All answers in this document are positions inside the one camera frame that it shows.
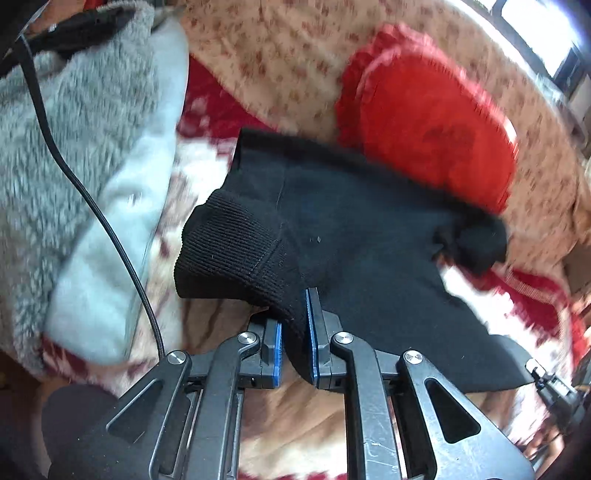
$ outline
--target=red patterned fabric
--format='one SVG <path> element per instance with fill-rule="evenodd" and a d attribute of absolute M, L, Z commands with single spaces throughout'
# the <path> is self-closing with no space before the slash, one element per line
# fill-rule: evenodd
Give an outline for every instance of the red patterned fabric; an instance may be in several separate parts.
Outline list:
<path fill-rule="evenodd" d="M 236 138 L 242 127 L 268 129 L 225 91 L 201 63 L 189 57 L 189 82 L 177 132 L 185 138 Z"/>
<path fill-rule="evenodd" d="M 505 209 L 517 153 L 491 96 L 405 25 L 384 25 L 345 70 L 339 141 L 492 213 Z"/>
<path fill-rule="evenodd" d="M 106 0 L 86 0 L 84 4 L 84 10 L 92 10 L 93 8 L 104 5 Z"/>
<path fill-rule="evenodd" d="M 589 350 L 584 338 L 585 325 L 574 313 L 569 295 L 555 281 L 515 269 L 504 272 L 491 269 L 480 277 L 473 277 L 464 270 L 462 273 L 478 290 L 508 293 L 515 305 L 515 314 L 527 327 L 539 332 L 538 344 L 548 337 L 560 337 L 565 327 L 561 325 L 561 316 L 565 315 L 566 327 L 570 329 L 573 367 Z"/>

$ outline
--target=metal bracket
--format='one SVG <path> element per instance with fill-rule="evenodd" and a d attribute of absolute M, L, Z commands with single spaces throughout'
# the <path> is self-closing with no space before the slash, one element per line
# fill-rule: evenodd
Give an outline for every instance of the metal bracket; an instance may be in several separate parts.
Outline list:
<path fill-rule="evenodd" d="M 52 464 L 49 479 L 235 479 L 244 388 L 274 388 L 281 328 L 258 316 L 214 352 L 170 352 Z"/>
<path fill-rule="evenodd" d="M 534 478 L 521 452 L 424 355 L 376 351 L 322 311 L 315 288 L 306 301 L 314 383 L 345 394 L 349 478 L 402 478 L 388 397 L 409 478 Z"/>

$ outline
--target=blanket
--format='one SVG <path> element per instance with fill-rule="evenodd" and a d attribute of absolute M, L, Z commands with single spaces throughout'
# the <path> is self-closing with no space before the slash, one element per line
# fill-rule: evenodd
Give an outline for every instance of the blanket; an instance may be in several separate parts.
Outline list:
<path fill-rule="evenodd" d="M 146 42 L 154 9 L 135 5 L 110 42 L 67 63 L 54 53 L 35 58 L 55 141 L 92 196 L 121 166 L 157 104 Z M 0 116 L 0 347 L 40 374 L 50 295 L 90 210 L 45 145 L 19 67 L 0 81 Z"/>

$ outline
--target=black cloth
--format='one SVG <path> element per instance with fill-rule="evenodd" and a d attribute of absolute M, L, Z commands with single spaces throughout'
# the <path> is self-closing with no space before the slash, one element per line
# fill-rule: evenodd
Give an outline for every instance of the black cloth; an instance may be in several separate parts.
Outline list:
<path fill-rule="evenodd" d="M 222 188 L 182 238 L 179 296 L 268 306 L 306 379 L 303 290 L 318 287 L 345 330 L 385 352 L 422 352 L 463 392 L 524 383 L 434 262 L 446 254 L 477 274 L 503 261 L 502 222 L 361 155 L 243 129 Z"/>
<path fill-rule="evenodd" d="M 68 385 L 55 390 L 41 413 L 49 459 L 53 462 L 116 403 L 117 397 L 94 385 Z"/>

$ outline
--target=metal screw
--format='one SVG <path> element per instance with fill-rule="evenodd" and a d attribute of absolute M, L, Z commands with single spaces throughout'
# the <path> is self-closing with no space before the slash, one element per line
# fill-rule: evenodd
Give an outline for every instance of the metal screw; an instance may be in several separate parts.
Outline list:
<path fill-rule="evenodd" d="M 174 352 L 170 352 L 166 356 L 166 358 L 167 358 L 169 364 L 181 365 L 181 364 L 185 363 L 185 360 L 187 359 L 187 354 L 185 352 L 180 351 L 180 350 L 176 350 Z"/>
<path fill-rule="evenodd" d="M 423 361 L 423 354 L 417 352 L 416 350 L 409 350 L 408 352 L 404 352 L 404 359 L 413 365 L 418 365 Z"/>
<path fill-rule="evenodd" d="M 243 345 L 252 345 L 256 342 L 256 335 L 252 332 L 242 332 L 238 335 L 238 341 Z"/>
<path fill-rule="evenodd" d="M 545 368 L 542 367 L 534 358 L 530 358 L 525 363 L 525 369 L 534 377 L 535 380 L 542 378 L 547 373 Z"/>
<path fill-rule="evenodd" d="M 335 342 L 341 343 L 342 345 L 348 345 L 353 341 L 353 335 L 349 332 L 335 333 Z"/>

